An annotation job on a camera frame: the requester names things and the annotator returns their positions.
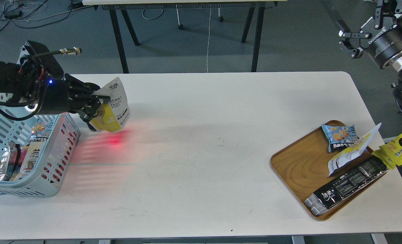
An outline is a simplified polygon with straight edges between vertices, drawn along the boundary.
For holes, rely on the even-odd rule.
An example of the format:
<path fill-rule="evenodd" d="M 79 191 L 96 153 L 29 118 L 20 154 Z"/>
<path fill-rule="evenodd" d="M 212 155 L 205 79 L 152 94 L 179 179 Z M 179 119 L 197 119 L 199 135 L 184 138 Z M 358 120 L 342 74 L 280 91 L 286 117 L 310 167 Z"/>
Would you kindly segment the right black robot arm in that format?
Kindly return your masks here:
<path fill-rule="evenodd" d="M 339 45 L 352 59 L 366 52 L 378 68 L 392 67 L 398 74 L 393 96 L 402 114 L 402 0 L 376 0 L 374 14 L 351 31 L 333 4 L 324 3 L 331 20 L 339 28 Z"/>

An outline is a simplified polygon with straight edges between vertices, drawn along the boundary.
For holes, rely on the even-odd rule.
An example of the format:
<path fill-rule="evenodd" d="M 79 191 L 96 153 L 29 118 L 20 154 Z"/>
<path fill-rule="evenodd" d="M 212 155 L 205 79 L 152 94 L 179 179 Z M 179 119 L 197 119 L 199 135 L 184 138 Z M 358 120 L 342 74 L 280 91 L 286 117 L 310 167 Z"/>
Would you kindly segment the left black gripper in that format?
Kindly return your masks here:
<path fill-rule="evenodd" d="M 63 78 L 52 78 L 47 87 L 40 93 L 38 115 L 56 115 L 60 113 L 77 113 L 88 123 L 97 117 L 97 110 L 102 104 L 110 101 L 109 96 L 91 95 L 100 89 L 99 85 L 64 74 Z"/>

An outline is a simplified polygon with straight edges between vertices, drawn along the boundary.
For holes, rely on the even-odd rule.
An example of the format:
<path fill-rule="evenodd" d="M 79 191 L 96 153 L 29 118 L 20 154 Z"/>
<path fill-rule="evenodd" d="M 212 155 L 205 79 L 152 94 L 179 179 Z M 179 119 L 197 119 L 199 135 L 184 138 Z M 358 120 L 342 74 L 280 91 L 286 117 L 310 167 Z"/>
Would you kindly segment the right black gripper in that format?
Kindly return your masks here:
<path fill-rule="evenodd" d="M 373 3 L 376 3 L 374 20 L 366 22 L 367 33 L 340 30 L 339 47 L 348 57 L 357 59 L 362 57 L 363 40 L 368 55 L 380 69 L 392 66 L 402 70 L 402 26 L 397 21 L 402 16 L 402 0 L 373 0 Z"/>

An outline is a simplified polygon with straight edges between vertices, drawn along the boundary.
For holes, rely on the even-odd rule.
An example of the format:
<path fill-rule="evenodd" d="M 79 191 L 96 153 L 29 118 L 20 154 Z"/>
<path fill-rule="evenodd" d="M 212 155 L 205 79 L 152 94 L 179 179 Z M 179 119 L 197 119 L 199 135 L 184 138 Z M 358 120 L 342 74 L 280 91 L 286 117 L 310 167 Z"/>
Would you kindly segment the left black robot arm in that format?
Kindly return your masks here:
<path fill-rule="evenodd" d="M 99 86 L 66 74 L 55 55 L 79 55 L 79 47 L 50 51 L 44 44 L 27 41 L 17 63 L 0 61 L 0 93 L 10 94 L 0 101 L 0 114 L 13 121 L 35 115 L 77 113 L 88 123 L 110 97 L 99 95 Z"/>

